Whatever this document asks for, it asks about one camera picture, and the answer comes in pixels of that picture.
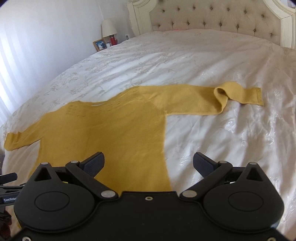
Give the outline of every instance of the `framed photo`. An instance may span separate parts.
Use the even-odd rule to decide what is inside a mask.
[[[94,41],[93,44],[94,44],[97,52],[107,48],[106,42],[104,39],[99,39],[97,41]]]

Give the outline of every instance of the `tufted headboard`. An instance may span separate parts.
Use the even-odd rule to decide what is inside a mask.
[[[296,48],[295,9],[280,0],[139,0],[127,6],[136,36],[203,28],[247,34]]]

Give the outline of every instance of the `white bedspread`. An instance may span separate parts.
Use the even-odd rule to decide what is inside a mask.
[[[293,60],[294,50],[247,35],[200,29],[145,34],[96,53],[55,78],[3,125],[1,146],[7,132],[24,131],[67,102],[108,100],[136,85],[217,86],[236,81],[261,87],[264,107],[229,101],[217,116],[168,116],[167,168],[173,189],[180,193],[201,179],[192,165],[197,151],[234,166],[258,162],[284,200],[279,230],[292,239],[296,237]],[[5,151],[3,173],[16,172],[16,183],[26,182],[38,148],[36,142]]]

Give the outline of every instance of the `bed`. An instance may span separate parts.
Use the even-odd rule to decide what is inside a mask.
[[[201,10],[203,17],[193,14],[205,5],[209,9]],[[211,22],[209,14],[216,7],[223,10],[217,10]],[[76,100],[108,100],[133,86],[217,86],[231,80],[247,88],[261,87],[264,107],[230,101],[217,116],[168,116],[164,143],[167,170],[172,188],[180,193],[202,178],[192,165],[197,151],[234,166],[258,162],[285,203],[278,229],[294,239],[295,9],[276,0],[223,4],[205,0],[141,0],[129,3],[128,8],[137,37],[86,58],[48,83],[2,126],[2,149],[8,132],[24,131],[47,112]],[[236,12],[224,15],[232,9]],[[241,19],[244,14],[250,14],[248,24]],[[222,26],[220,22],[218,27],[214,26],[216,19]],[[231,28],[233,23],[239,27]],[[12,184],[26,182],[38,149],[39,141],[5,151],[2,172],[18,174],[18,180]],[[13,216],[12,233],[17,229]]]

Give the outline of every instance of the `lampshade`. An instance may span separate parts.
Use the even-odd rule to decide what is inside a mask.
[[[102,22],[102,35],[103,38],[108,37],[110,35],[117,34],[116,28],[114,27],[111,19],[103,20]]]

